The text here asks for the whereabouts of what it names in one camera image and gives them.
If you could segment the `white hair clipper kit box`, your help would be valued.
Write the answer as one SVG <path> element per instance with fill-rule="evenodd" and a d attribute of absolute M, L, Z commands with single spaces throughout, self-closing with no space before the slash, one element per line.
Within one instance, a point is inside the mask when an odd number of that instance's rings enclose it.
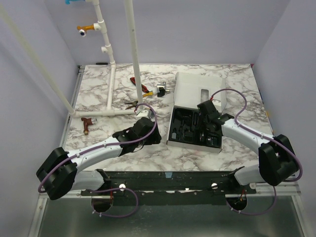
<path fill-rule="evenodd" d="M 197 105 L 210 99 L 211 95 L 226 87 L 226 79 L 216 76 L 177 72 L 174 89 L 174 105 L 169 123 L 166 144 L 203 152 L 220 153 L 222 137 L 217 133 L 198 129 Z"/>

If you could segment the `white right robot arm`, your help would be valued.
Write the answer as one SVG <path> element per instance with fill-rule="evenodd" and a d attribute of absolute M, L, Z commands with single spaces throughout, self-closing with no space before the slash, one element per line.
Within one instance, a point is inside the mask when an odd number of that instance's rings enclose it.
<path fill-rule="evenodd" d="M 197 107 L 202 129 L 220 138 L 231 138 L 258 156 L 257 165 L 241 167 L 232 173 L 232 178 L 227 181 L 230 192 L 237 194 L 251 183 L 277 186 L 299 171 L 299 163 L 293 157 L 294 151 L 286 136 L 271 136 L 241 123 L 237 124 L 233 116 L 221 115 L 210 100 L 198 104 Z"/>

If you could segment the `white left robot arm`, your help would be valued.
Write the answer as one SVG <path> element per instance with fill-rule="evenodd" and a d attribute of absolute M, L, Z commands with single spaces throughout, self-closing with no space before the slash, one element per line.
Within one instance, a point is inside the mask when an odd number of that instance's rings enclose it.
<path fill-rule="evenodd" d="M 57 200 L 71 190 L 94 190 L 99 195 L 109 191 L 109 182 L 101 171 L 84 175 L 83 171 L 101 161 L 136 151 L 138 147 L 156 145 L 161 141 L 158 123 L 149 118 L 139 119 L 132 127 L 114 133 L 92 146 L 65 151 L 54 149 L 36 172 L 39 193 Z"/>

